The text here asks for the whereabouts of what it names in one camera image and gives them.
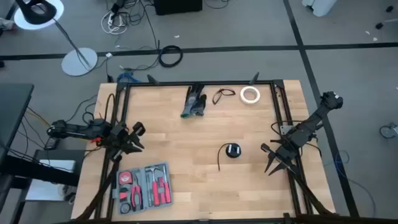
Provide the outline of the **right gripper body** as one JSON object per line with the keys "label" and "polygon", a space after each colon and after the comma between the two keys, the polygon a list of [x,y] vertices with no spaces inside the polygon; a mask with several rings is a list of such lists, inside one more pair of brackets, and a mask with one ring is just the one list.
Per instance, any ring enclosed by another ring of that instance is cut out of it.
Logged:
{"label": "right gripper body", "polygon": [[270,152],[274,153],[275,154],[275,159],[277,161],[283,162],[283,163],[285,163],[287,165],[292,165],[292,159],[294,159],[295,156],[296,156],[296,153],[284,148],[283,146],[280,146],[276,151],[272,151],[267,144],[262,143],[261,144],[261,149],[264,152],[267,152],[268,154]]}

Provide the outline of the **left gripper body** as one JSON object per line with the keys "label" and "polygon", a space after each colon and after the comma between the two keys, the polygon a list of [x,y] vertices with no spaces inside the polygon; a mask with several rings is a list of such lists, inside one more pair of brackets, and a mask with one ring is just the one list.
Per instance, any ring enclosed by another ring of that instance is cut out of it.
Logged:
{"label": "left gripper body", "polygon": [[107,138],[107,147],[110,150],[108,157],[112,161],[120,161],[121,154],[124,153],[123,147],[135,146],[131,144],[129,138],[133,136],[139,138],[146,132],[146,129],[141,122],[136,122],[132,127],[132,132],[129,133],[128,131],[129,129],[125,123],[120,123],[111,130]]}

